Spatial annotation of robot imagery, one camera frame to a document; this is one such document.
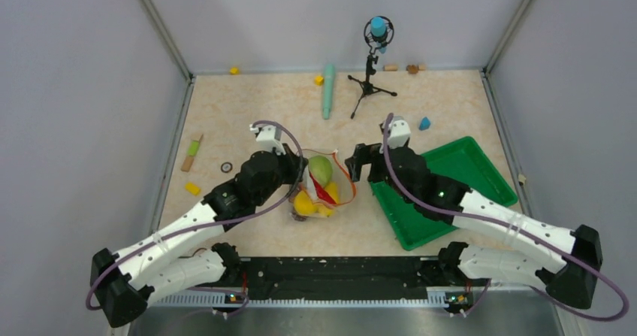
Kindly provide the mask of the green cabbage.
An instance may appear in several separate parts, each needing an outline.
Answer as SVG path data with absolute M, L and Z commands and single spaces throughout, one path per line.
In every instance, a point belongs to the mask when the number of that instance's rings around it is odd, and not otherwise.
M 309 158 L 309 172 L 321 187 L 327 186 L 332 179 L 333 167 L 326 156 L 313 156 Z

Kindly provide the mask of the clear zip bag orange zipper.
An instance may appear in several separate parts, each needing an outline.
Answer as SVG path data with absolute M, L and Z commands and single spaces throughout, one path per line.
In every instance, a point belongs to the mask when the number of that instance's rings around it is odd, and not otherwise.
M 357 188 L 337 150 L 304 149 L 308 164 L 301 182 L 288 197 L 292 219 L 329 219 L 350 204 Z

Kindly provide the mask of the red chili pepper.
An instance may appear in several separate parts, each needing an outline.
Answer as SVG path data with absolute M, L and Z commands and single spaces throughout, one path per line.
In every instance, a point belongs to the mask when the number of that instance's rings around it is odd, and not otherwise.
M 312 183 L 315 187 L 315 192 L 316 195 L 318 197 L 318 199 L 320 199 L 321 201 L 323 201 L 324 203 L 327 204 L 331 204 L 331 205 L 335 205 L 337 202 L 334 200 L 334 198 L 323 188 L 323 186 L 320 184 L 320 182 L 317 181 L 317 179 L 314 178 L 314 176 L 312 174 L 309 174 L 310 179 L 312 180 Z

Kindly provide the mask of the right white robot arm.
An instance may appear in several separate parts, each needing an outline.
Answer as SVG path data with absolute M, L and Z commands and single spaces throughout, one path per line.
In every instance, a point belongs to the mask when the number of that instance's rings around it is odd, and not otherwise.
M 507 250 L 451 242 L 437 256 L 446 283 L 493 279 L 541 289 L 560 303 L 590 309 L 602 264 L 599 233 L 586 225 L 575 230 L 551 226 L 491 201 L 458 180 L 432 172 L 408 146 L 382 152 L 381 144 L 358 144 L 345 160 L 351 179 L 383 182 L 424 218 L 486 235 Z

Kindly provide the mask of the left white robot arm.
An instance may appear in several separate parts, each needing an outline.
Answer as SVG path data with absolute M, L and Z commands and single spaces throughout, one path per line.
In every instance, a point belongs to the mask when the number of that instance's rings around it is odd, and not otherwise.
M 253 153 L 231 179 L 172 223 L 131 246 L 99 250 L 91 261 L 87 309 L 100 310 L 110 327 L 121 328 L 175 292 L 208 282 L 235 284 L 241 267 L 229 244 L 188 259 L 184 252 L 260 216 L 259 207 L 281 186 L 302 181 L 307 165 L 304 154 L 288 147 Z

